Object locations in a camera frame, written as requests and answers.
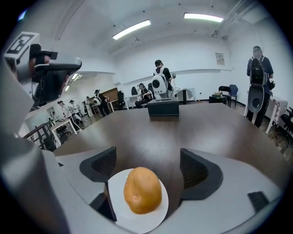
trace black box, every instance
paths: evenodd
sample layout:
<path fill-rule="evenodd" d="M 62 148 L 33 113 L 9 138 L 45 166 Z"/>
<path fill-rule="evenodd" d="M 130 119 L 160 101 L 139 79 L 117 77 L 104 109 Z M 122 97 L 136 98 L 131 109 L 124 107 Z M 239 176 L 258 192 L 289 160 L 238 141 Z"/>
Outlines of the black box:
<path fill-rule="evenodd" d="M 179 116 L 176 98 L 153 99 L 147 104 L 149 116 Z"/>
<path fill-rule="evenodd" d="M 224 103 L 225 105 L 227 104 L 227 97 L 221 96 L 221 97 L 213 97 L 210 96 L 209 98 L 209 103 Z"/>

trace white shirt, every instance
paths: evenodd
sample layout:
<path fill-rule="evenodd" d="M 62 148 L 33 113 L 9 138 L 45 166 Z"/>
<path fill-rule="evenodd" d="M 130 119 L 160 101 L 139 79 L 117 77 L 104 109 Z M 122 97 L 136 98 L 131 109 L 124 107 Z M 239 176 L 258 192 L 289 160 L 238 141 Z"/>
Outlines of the white shirt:
<path fill-rule="evenodd" d="M 90 105 L 91 104 L 91 101 L 86 99 L 86 105 Z"/>
<path fill-rule="evenodd" d="M 77 114 L 79 112 L 78 111 L 78 105 L 77 104 L 73 103 L 71 105 L 71 108 L 72 108 L 73 113 Z"/>
<path fill-rule="evenodd" d="M 71 111 L 69 110 L 69 108 L 68 108 L 67 106 L 65 106 L 65 105 L 63 105 L 63 106 L 61 107 L 61 110 L 62 110 L 62 112 L 65 114 L 65 118 L 66 118 L 66 119 L 68 119 L 68 118 L 72 115 L 72 113 L 71 113 Z"/>

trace person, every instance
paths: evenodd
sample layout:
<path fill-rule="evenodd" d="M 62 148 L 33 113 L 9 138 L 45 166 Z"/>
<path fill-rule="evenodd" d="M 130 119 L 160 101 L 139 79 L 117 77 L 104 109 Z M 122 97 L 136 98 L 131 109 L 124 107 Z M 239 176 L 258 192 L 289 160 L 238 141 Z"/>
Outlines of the person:
<path fill-rule="evenodd" d="M 76 123 L 77 124 L 82 124 L 82 119 L 81 119 L 81 116 L 80 116 L 80 113 L 79 113 L 79 106 L 77 104 L 74 103 L 73 100 L 70 100 L 70 104 L 71 104 L 71 113 L 72 113 L 72 116 L 74 117 L 74 119 L 76 120 Z"/>
<path fill-rule="evenodd" d="M 143 104 L 148 103 L 151 100 L 151 93 L 149 90 L 147 90 L 144 86 L 143 83 L 140 83 L 139 85 L 139 89 L 141 90 L 141 95 L 140 95 L 140 100 L 136 101 L 136 107 L 138 109 L 142 108 Z"/>
<path fill-rule="evenodd" d="M 248 60 L 248 64 L 247 64 L 247 75 L 249 77 L 250 77 L 251 62 L 254 58 L 258 58 L 260 60 L 260 63 L 262 65 L 264 71 L 268 74 L 267 83 L 264 85 L 264 92 L 265 92 L 264 93 L 264 102 L 262 104 L 260 111 L 257 113 L 256 119 L 255 119 L 255 125 L 259 128 L 261 126 L 261 122 L 266 114 L 266 109 L 269 105 L 271 91 L 270 91 L 268 82 L 270 82 L 269 80 L 273 78 L 274 71 L 271 66 L 270 60 L 267 57 L 263 56 L 261 48 L 259 46 L 254 46 L 253 47 L 253 57 L 251 57 Z M 249 121 L 252 121 L 252 117 L 253 117 L 253 112 L 251 112 L 250 109 L 248 109 L 246 118 Z"/>
<path fill-rule="evenodd" d="M 105 97 L 103 94 L 100 93 L 100 90 L 95 90 L 95 95 L 96 97 L 99 97 L 100 100 L 101 100 L 101 104 L 98 106 L 100 112 L 101 112 L 101 115 L 103 117 L 105 117 L 106 115 L 110 114 L 110 111 L 108 109 L 108 105 L 107 105 L 107 102 L 106 102 L 106 99 L 108 100 L 109 98 L 108 97 Z"/>
<path fill-rule="evenodd" d="M 52 112 L 52 118 L 53 118 L 53 120 L 55 122 L 58 122 L 59 121 L 59 119 L 58 119 L 57 115 L 55 114 L 55 112 Z"/>
<path fill-rule="evenodd" d="M 64 114 L 64 117 L 65 119 L 70 119 L 70 122 L 72 123 L 74 129 L 77 131 L 77 132 L 80 132 L 81 129 L 79 128 L 79 126 L 73 121 L 73 117 L 72 117 L 72 113 L 71 111 L 69 110 L 69 108 L 67 106 L 64 105 L 63 101 L 59 101 L 57 102 L 59 104 L 59 106 L 61 106 L 61 110 Z"/>
<path fill-rule="evenodd" d="M 165 78 L 168 81 L 168 90 L 169 91 L 172 91 L 173 90 L 173 87 L 171 86 L 171 80 L 174 77 L 171 76 L 169 69 L 164 67 L 164 64 L 162 63 L 161 60 L 156 60 L 155 61 L 155 66 L 156 66 L 156 70 L 153 73 L 153 75 L 155 76 L 155 75 L 158 75 L 158 74 L 164 74 Z"/>
<path fill-rule="evenodd" d="M 90 98 L 87 96 L 87 98 L 86 98 L 87 113 L 88 113 L 89 117 L 92 117 L 93 114 L 92 114 L 92 108 L 91 108 L 90 104 L 91 104 Z"/>

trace chair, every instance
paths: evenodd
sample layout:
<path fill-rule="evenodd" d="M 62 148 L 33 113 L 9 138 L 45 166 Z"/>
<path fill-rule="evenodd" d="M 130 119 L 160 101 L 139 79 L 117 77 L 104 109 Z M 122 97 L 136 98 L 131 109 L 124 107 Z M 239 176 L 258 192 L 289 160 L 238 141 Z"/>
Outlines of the chair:
<path fill-rule="evenodd" d="M 236 107 L 238 88 L 236 85 L 229 85 L 229 87 L 231 89 L 231 97 L 235 97 L 235 99 L 231 99 L 231 100 L 235 102 L 235 107 Z"/>
<path fill-rule="evenodd" d="M 125 105 L 124 102 L 124 93 L 121 91 L 118 91 L 118 105 L 119 105 L 119 110 L 123 110 L 123 106 Z"/>
<path fill-rule="evenodd" d="M 289 115 L 287 115 L 287 114 L 281 115 L 281 119 L 283 120 L 283 122 L 285 124 L 284 125 L 285 133 L 286 133 L 285 137 L 286 137 L 286 139 L 288 141 L 288 145 L 286 146 L 287 148 L 288 148 L 288 146 L 290 144 L 293 144 L 293 140 L 291 140 L 291 143 L 289 141 L 289 139 L 290 139 L 290 132 L 293 133 L 293 122 L 291 121 L 291 119 L 293 118 L 293 109 L 291 107 L 289 107 L 289 108 L 291 110 L 286 109 L 286 111 L 289 113 Z"/>
<path fill-rule="evenodd" d="M 152 99 L 156 99 L 156 97 L 155 97 L 155 95 L 154 95 L 154 89 L 152 88 L 152 84 L 151 83 L 149 83 L 148 85 L 147 85 L 147 89 L 148 90 L 150 90 L 151 92 L 152 92 Z"/>
<path fill-rule="evenodd" d="M 231 99 L 232 99 L 232 96 L 231 96 L 231 89 L 230 87 L 228 86 L 220 86 L 219 87 L 219 92 L 220 91 L 224 91 L 224 92 L 228 92 L 229 95 L 223 95 L 224 97 L 227 97 L 227 101 L 228 101 L 228 106 L 231 108 Z"/>

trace ceiling light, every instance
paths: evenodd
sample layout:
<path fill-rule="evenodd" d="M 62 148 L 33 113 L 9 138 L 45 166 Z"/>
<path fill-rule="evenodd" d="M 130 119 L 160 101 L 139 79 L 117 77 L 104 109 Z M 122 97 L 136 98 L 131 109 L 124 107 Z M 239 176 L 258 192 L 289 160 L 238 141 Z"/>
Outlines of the ceiling light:
<path fill-rule="evenodd" d="M 78 74 L 75 73 L 75 74 L 73 75 L 72 79 L 74 80 L 77 76 L 78 76 Z"/>
<path fill-rule="evenodd" d="M 26 11 L 27 11 L 27 9 L 19 15 L 18 20 L 22 20 L 24 18 Z"/>
<path fill-rule="evenodd" d="M 184 18 L 185 19 L 210 20 L 210 21 L 216 21 L 216 22 L 223 21 L 223 18 L 219 18 L 219 17 L 215 17 L 215 16 L 208 16 L 208 15 L 201 15 L 201 14 L 190 14 L 190 13 L 185 13 Z"/>
<path fill-rule="evenodd" d="M 75 78 L 75 80 L 78 80 L 79 78 L 81 78 L 82 77 L 82 75 L 78 75 L 76 78 Z"/>
<path fill-rule="evenodd" d="M 129 27 L 129 28 L 123 30 L 122 32 L 119 32 L 118 34 L 114 35 L 113 38 L 114 38 L 115 40 L 117 40 L 117 39 L 119 39 L 120 37 L 123 37 L 123 36 L 125 36 L 126 34 L 128 34 L 128 33 L 130 33 L 130 32 L 133 32 L 133 31 L 135 31 L 135 30 L 137 30 L 137 29 L 140 29 L 140 28 L 142 28 L 142 27 L 148 26 L 148 25 L 150 25 L 150 24 L 151 24 L 151 22 L 150 22 L 149 20 L 146 20 L 146 21 L 141 22 L 141 23 L 139 23 L 139 24 L 135 24 L 134 26 Z"/>

